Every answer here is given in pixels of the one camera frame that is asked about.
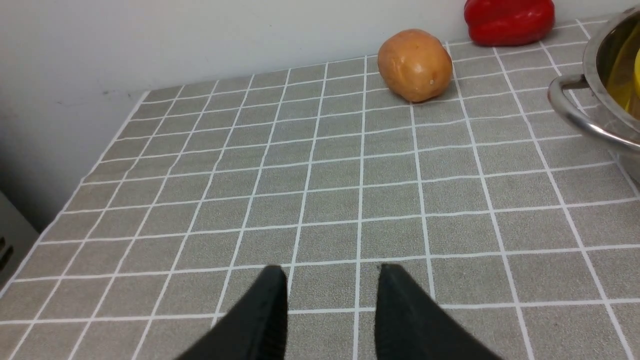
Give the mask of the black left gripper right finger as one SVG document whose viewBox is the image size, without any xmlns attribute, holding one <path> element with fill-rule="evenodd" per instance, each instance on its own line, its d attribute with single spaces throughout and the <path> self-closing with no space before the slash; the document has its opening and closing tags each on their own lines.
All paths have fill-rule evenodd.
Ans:
<svg viewBox="0 0 640 360">
<path fill-rule="evenodd" d="M 399 264 L 381 265 L 375 303 L 378 360 L 499 360 Z"/>
</svg>

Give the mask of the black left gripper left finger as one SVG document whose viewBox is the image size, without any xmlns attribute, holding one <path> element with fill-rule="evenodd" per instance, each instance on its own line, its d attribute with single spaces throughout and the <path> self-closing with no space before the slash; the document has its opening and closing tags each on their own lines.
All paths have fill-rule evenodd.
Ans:
<svg viewBox="0 0 640 360">
<path fill-rule="evenodd" d="M 287 276 L 267 265 L 250 288 L 178 360 L 283 360 L 288 337 Z"/>
</svg>

